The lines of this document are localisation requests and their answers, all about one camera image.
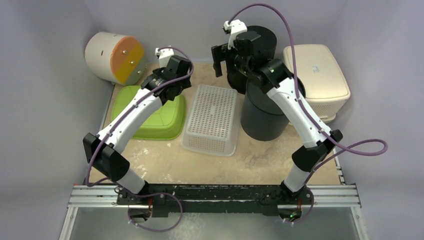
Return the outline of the cream perforated plastic basket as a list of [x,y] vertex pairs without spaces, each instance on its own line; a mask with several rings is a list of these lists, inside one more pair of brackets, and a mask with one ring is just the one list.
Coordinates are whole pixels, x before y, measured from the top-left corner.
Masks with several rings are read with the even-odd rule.
[[[295,53],[293,62],[292,50]],[[325,123],[336,118],[351,97],[346,78],[329,48],[323,44],[299,44],[283,49],[283,62],[305,89],[305,99]]]

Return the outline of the dark blue bin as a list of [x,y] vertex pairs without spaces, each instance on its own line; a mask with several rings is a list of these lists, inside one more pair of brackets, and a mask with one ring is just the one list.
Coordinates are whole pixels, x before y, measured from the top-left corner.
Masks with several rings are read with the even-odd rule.
[[289,125],[289,120],[278,105],[249,80],[240,123],[249,137],[267,142],[277,139]]

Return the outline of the green and white tray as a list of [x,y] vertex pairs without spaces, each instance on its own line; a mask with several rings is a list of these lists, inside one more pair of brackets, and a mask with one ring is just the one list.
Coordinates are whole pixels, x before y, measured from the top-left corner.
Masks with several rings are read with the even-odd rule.
[[[109,118],[113,121],[134,99],[138,85],[124,86],[109,104]],[[187,101],[180,94],[173,101],[167,101],[155,111],[135,132],[137,140],[172,140],[178,137],[183,129],[186,116]]]

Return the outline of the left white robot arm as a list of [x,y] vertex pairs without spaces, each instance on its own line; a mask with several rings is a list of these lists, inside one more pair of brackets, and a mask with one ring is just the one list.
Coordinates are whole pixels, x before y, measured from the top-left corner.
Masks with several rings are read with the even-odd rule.
[[83,138],[88,168],[95,168],[106,180],[128,190],[130,199],[138,205],[148,201],[149,184],[131,169],[122,152],[154,112],[191,87],[193,72],[193,63],[188,58],[171,56],[166,66],[154,69],[141,82],[136,95],[109,125]]

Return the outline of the white perforated basket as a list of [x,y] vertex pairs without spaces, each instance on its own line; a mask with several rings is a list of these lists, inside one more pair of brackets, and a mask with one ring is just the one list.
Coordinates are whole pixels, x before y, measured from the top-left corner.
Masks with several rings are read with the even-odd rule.
[[239,128],[238,92],[200,84],[186,117],[181,145],[196,153],[230,157],[236,151]]

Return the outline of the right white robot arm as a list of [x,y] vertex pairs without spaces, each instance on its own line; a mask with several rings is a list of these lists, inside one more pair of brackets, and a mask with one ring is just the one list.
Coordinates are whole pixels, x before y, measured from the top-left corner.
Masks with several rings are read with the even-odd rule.
[[343,134],[321,121],[299,90],[300,80],[282,60],[268,56],[265,39],[256,31],[245,31],[229,43],[211,47],[213,69],[220,77],[221,62],[226,62],[247,77],[282,110],[300,136],[303,145],[291,155],[293,166],[280,191],[282,200],[292,204],[300,198],[300,190],[314,167],[343,139]]

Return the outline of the large black plastic bin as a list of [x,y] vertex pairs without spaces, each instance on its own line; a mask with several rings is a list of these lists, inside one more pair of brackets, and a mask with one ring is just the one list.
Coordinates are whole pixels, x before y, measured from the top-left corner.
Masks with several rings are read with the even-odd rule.
[[[251,25],[247,27],[247,31],[256,31],[265,37],[265,62],[261,65],[263,66],[265,65],[265,63],[272,60],[275,56],[277,37],[270,29],[263,26]],[[238,93],[244,95],[246,92],[246,84],[248,81],[248,77],[236,71],[234,68],[230,67],[228,63],[226,63],[226,76],[230,87],[237,90]]]

